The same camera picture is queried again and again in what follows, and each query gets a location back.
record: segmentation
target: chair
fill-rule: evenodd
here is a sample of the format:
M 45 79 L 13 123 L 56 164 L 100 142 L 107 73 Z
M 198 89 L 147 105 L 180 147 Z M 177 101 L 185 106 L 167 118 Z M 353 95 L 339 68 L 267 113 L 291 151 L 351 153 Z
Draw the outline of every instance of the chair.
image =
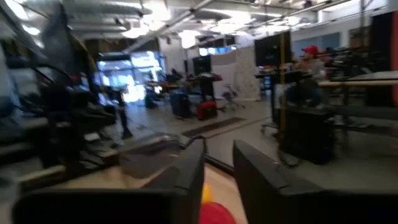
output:
M 238 94 L 235 91 L 232 90 L 230 84 L 225 84 L 224 87 L 226 87 L 227 91 L 225 91 L 222 94 L 222 97 L 225 98 L 227 103 L 222 107 L 223 109 L 229 107 L 232 111 L 234 111 L 235 110 L 234 106 L 246 108 L 241 103 L 238 103 L 238 102 L 234 101 L 234 99 L 238 97 Z

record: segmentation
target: yellow object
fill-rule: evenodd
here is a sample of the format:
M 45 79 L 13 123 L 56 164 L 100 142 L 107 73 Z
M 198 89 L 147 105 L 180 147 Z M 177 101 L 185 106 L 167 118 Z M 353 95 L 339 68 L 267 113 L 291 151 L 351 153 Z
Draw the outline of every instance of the yellow object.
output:
M 208 184 L 203 185 L 203 191 L 201 193 L 201 203 L 208 203 L 213 201 L 213 196 Z

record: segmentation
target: black box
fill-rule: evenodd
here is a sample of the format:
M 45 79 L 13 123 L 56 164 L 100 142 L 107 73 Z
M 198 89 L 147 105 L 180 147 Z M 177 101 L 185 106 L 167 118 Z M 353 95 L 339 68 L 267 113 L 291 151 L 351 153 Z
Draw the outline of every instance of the black box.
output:
M 333 124 L 334 114 L 331 111 L 287 108 L 285 129 L 280 130 L 279 149 L 314 164 L 326 164 L 334 158 Z

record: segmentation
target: yellow pole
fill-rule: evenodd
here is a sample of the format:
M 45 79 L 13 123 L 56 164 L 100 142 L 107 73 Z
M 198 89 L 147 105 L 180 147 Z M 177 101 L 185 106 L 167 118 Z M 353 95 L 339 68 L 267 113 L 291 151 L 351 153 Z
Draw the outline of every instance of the yellow pole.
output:
M 283 86 L 285 84 L 285 34 L 280 34 L 280 84 Z M 282 103 L 280 104 L 280 132 L 279 139 L 283 138 L 283 134 L 286 128 L 286 96 L 285 93 L 282 94 Z

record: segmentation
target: black case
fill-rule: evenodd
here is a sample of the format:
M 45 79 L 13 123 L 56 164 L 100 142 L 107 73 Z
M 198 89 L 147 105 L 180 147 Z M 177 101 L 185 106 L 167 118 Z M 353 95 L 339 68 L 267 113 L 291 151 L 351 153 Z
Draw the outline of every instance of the black case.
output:
M 172 111 L 175 116 L 181 118 L 192 117 L 191 102 L 187 94 L 184 93 L 171 94 L 170 104 L 172 105 Z
M 334 158 L 333 113 L 315 108 L 288 108 L 285 117 L 285 130 L 279 143 L 281 151 L 317 165 Z

